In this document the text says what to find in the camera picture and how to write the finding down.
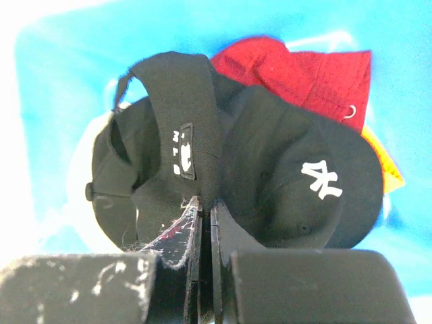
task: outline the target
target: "cap button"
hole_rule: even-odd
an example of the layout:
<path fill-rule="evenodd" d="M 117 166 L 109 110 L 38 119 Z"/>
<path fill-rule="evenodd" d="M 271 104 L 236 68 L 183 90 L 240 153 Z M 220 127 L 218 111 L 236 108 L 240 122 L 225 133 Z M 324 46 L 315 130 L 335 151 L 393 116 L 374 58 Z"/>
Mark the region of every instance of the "cap button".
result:
<path fill-rule="evenodd" d="M 93 183 L 89 182 L 86 185 L 86 199 L 87 201 L 93 201 Z"/>

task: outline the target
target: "black fabric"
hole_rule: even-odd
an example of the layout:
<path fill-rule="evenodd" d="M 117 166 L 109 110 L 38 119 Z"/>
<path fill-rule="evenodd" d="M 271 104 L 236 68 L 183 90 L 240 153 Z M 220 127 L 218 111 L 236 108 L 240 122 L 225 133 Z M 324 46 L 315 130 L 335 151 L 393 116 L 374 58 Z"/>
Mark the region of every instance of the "black fabric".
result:
<path fill-rule="evenodd" d="M 134 65 L 119 80 L 116 107 L 134 76 L 148 98 L 114 115 L 95 141 L 92 164 L 98 195 L 131 197 L 141 242 L 180 218 L 182 202 L 192 196 L 201 197 L 203 215 L 222 198 L 233 218 L 268 247 L 346 248 L 369 232 L 381 208 L 382 173 L 373 149 L 352 130 L 263 87 L 228 79 L 202 55 L 170 52 Z M 173 168 L 182 169 L 180 130 L 186 126 L 192 134 L 188 172 L 193 169 L 187 177 Z M 331 181 L 319 183 L 319 167 Z M 335 188 L 327 195 L 326 184 Z M 117 244 L 126 225 L 115 229 L 107 210 L 93 205 Z M 127 224 L 136 216 L 112 211 Z"/>

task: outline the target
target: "blue bin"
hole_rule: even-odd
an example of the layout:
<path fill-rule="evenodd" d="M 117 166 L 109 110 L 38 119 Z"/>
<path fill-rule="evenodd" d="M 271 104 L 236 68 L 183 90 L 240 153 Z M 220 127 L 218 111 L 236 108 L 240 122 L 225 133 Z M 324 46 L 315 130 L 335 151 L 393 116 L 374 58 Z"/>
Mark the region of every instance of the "blue bin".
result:
<path fill-rule="evenodd" d="M 131 0 L 25 27 L 15 59 L 35 221 L 45 229 L 38 252 L 97 250 L 71 220 L 65 183 L 81 135 L 111 108 L 115 81 L 132 63 L 164 51 L 212 57 L 241 38 L 263 34 L 293 51 L 370 49 L 366 124 L 406 185 L 384 198 L 374 230 L 356 248 L 383 253 L 417 317 L 432 323 L 429 309 L 417 304 L 432 305 L 421 299 L 432 298 L 431 8 L 427 0 Z M 126 100 L 144 95 L 141 85 L 132 84 Z"/>

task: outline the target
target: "red cloth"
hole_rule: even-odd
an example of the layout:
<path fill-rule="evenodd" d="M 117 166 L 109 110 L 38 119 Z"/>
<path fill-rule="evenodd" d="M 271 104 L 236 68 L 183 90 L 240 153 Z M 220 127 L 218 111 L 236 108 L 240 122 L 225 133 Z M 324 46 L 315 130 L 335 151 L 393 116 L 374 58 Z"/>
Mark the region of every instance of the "red cloth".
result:
<path fill-rule="evenodd" d="M 261 85 L 285 101 L 361 133 L 371 83 L 371 52 L 290 52 L 275 39 L 241 40 L 214 58 L 215 69 L 245 85 Z M 354 117 L 351 105 L 356 107 Z"/>

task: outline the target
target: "yellow fabric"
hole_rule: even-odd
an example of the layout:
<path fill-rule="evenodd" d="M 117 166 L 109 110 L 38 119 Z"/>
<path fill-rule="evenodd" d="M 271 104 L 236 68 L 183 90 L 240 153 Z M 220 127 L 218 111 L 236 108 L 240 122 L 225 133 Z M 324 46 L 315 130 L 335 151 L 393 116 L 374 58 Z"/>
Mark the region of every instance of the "yellow fabric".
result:
<path fill-rule="evenodd" d="M 390 157 L 390 154 L 386 151 L 376 135 L 366 125 L 363 126 L 362 137 L 373 147 L 381 163 L 384 179 L 384 193 L 387 194 L 403 187 L 405 185 L 405 180 L 402 174 L 400 174 L 398 167 L 396 167 L 392 157 Z"/>

